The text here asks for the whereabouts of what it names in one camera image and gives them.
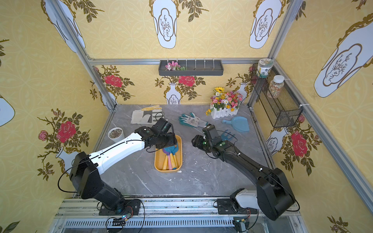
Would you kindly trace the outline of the teal rake yellow handle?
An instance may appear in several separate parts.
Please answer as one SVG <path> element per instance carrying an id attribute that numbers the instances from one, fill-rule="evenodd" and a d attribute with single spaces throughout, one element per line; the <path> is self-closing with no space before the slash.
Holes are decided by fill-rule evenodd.
<path id="1" fill-rule="evenodd" d="M 175 165 L 176 165 L 176 169 L 179 167 L 177 157 L 176 157 L 176 152 L 178 152 L 178 150 L 179 150 L 178 144 L 173 146 L 172 150 L 171 150 L 171 154 L 173 155 L 173 159 L 174 159 L 174 162 L 175 162 Z"/>
<path id="2" fill-rule="evenodd" d="M 228 130 L 222 131 L 220 137 L 222 138 L 223 141 L 225 140 L 231 140 L 235 138 L 235 135 L 231 134 L 231 132 L 228 132 Z"/>
<path id="3" fill-rule="evenodd" d="M 169 169 L 169 160 L 168 160 L 168 156 L 166 155 L 164 162 L 163 162 L 162 170 L 168 170 L 168 169 Z"/>

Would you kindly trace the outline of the purple rake pink handle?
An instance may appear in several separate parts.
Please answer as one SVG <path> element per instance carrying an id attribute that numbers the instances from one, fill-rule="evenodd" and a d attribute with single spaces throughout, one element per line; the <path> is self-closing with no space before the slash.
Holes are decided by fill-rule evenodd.
<path id="1" fill-rule="evenodd" d="M 168 170 L 173 170 L 170 154 L 165 149 L 162 149 L 162 150 L 168 156 L 168 160 L 169 160 L 169 169 Z"/>

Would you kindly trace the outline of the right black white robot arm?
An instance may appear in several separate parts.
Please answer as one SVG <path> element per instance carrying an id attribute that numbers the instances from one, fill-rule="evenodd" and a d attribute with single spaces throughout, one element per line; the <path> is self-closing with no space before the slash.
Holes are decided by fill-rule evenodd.
<path id="1" fill-rule="evenodd" d="M 296 203 L 282 170 L 271 170 L 249 158 L 234 143 L 222 140 L 214 125 L 203 128 L 203 135 L 196 135 L 192 145 L 205 153 L 212 153 L 215 158 L 232 165 L 248 177 L 256 185 L 258 207 L 270 220 L 277 220 Z"/>

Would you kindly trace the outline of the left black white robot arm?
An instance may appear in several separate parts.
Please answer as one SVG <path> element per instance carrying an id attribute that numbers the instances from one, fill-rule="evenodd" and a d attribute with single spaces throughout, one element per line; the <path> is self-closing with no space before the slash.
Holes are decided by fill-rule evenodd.
<path id="1" fill-rule="evenodd" d="M 96 199 L 110 211 L 119 214 L 125 209 L 125 199 L 117 189 L 102 181 L 101 174 L 146 147 L 155 146 L 161 150 L 176 143 L 173 125 L 160 118 L 151 128 L 139 127 L 125 139 L 105 149 L 89 155 L 85 152 L 77 154 L 71 167 L 70 180 L 82 199 Z"/>

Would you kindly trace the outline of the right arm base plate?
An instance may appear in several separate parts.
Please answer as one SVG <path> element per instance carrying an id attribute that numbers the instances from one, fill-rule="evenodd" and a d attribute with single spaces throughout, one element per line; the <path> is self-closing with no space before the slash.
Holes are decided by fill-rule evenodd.
<path id="1" fill-rule="evenodd" d="M 232 199 L 217 199 L 216 204 L 219 215 L 232 215 L 239 213 L 238 203 Z"/>

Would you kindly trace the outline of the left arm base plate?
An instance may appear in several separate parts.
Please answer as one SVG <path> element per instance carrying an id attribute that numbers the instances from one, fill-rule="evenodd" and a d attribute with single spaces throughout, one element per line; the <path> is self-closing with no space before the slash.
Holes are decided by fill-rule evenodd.
<path id="1" fill-rule="evenodd" d="M 126 215 L 130 214 L 131 216 L 137 216 L 141 209 L 141 201 L 140 199 L 124 199 L 119 201 L 116 207 L 107 208 L 105 205 L 102 204 L 99 215 L 100 216 L 119 216 L 119 215 Z"/>

